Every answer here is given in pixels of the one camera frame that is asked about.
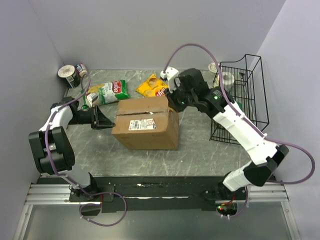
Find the brown cardboard box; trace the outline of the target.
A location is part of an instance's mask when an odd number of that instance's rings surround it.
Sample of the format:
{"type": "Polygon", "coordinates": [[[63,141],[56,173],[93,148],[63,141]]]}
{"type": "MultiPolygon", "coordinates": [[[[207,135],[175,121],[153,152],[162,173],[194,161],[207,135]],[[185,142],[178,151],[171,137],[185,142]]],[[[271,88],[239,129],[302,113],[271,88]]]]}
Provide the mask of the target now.
{"type": "Polygon", "coordinates": [[[119,101],[112,135],[130,150],[177,150],[179,115],[165,96],[119,101]]]}

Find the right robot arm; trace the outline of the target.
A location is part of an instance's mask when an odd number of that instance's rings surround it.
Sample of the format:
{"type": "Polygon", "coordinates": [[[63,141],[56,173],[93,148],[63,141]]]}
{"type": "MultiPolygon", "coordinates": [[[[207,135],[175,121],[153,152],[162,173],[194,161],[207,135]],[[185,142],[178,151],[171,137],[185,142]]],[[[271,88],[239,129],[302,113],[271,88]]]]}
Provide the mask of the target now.
{"type": "Polygon", "coordinates": [[[223,199],[230,199],[240,188],[248,185],[262,187],[289,153],[284,144],[267,140],[258,133],[232,97],[220,87],[209,88],[200,70],[195,68],[179,72],[169,67],[161,71],[160,78],[167,81],[165,96],[169,107],[182,112],[195,107],[227,130],[245,149],[250,161],[225,175],[218,187],[223,199]]]}

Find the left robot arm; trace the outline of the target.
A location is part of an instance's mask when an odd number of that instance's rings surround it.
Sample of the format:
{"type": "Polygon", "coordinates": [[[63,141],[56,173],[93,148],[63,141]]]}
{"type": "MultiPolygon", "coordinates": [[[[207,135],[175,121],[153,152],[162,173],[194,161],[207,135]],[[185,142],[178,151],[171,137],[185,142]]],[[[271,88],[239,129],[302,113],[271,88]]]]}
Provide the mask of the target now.
{"type": "Polygon", "coordinates": [[[28,136],[37,170],[41,174],[61,177],[71,186],[78,198],[94,201],[99,188],[91,173],[76,165],[76,157],[67,137],[69,125],[90,125],[93,130],[109,129],[115,123],[108,119],[98,106],[79,110],[79,101],[69,96],[50,107],[50,116],[38,131],[28,136]]]}

